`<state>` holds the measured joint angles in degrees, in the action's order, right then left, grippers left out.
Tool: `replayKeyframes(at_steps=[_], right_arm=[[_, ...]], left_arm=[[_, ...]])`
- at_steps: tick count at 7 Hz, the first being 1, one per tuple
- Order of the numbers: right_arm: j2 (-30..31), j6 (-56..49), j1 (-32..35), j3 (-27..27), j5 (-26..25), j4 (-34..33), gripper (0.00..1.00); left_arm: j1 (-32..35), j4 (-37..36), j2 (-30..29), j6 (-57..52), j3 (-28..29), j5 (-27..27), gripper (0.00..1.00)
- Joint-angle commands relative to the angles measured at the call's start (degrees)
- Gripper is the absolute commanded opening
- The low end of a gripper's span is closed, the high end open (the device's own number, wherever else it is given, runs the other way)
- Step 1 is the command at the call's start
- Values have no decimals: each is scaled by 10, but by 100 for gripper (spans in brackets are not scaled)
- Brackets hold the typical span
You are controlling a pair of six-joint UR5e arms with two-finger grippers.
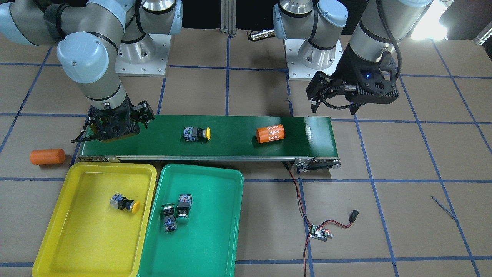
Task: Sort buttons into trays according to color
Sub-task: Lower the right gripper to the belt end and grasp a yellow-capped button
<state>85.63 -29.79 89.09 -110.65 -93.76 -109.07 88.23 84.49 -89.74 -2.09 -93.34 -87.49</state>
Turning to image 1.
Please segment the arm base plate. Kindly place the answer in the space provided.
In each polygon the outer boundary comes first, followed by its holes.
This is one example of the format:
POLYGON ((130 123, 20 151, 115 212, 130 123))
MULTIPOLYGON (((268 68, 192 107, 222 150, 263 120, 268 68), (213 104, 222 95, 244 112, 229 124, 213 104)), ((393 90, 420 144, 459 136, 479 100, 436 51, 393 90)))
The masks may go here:
POLYGON ((290 80, 310 81, 318 71, 331 75, 343 54, 339 40, 330 50, 313 48, 304 39, 284 40, 284 47, 290 80))
POLYGON ((171 35, 147 34, 135 43, 121 43, 115 63, 121 77, 165 77, 171 35))

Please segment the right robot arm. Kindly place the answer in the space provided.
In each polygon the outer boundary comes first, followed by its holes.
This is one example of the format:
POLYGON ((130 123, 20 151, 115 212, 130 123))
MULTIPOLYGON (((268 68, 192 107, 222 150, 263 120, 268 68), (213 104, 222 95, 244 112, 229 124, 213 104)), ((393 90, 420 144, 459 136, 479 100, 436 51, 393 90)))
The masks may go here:
POLYGON ((55 45, 66 75, 90 101, 73 142, 111 141, 140 133, 154 117, 133 105, 120 74, 164 75, 171 35, 181 31, 181 0, 2 0, 1 33, 11 42, 55 45))

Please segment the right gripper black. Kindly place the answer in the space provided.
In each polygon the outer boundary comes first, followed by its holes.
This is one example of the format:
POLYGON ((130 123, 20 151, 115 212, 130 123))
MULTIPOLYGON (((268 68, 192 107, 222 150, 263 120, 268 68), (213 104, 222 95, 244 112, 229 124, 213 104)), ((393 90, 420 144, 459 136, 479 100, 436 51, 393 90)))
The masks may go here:
POLYGON ((93 140, 109 142, 134 136, 140 133, 139 123, 147 128, 147 124, 154 119, 154 112, 147 101, 133 105, 128 96, 116 108, 107 106, 101 110, 91 106, 87 123, 93 134, 83 137, 84 133, 81 133, 71 143, 93 140))

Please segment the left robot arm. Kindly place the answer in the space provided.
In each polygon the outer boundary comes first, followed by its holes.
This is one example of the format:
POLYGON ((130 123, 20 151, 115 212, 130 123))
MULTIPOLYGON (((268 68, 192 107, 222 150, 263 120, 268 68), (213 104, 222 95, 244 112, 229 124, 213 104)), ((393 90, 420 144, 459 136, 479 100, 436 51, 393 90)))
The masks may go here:
POLYGON ((338 0, 281 0, 273 8, 274 32, 279 39, 302 39, 298 57, 316 70, 306 97, 312 112, 321 104, 349 109, 389 105, 399 98, 396 81, 401 74, 399 44, 413 30, 430 0, 368 0, 357 19, 350 41, 333 73, 337 42, 350 20, 338 0))

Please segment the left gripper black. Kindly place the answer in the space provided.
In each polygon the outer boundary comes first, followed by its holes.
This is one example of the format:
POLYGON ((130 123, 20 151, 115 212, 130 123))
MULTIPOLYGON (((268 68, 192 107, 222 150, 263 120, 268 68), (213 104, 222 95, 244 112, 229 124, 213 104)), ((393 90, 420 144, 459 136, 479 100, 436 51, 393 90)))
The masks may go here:
POLYGON ((350 102, 351 115, 365 104, 388 105, 397 100, 395 60, 388 50, 379 53, 379 62, 366 61, 348 45, 333 74, 317 71, 306 88, 311 112, 316 113, 321 103, 330 106, 327 99, 335 96, 350 102))

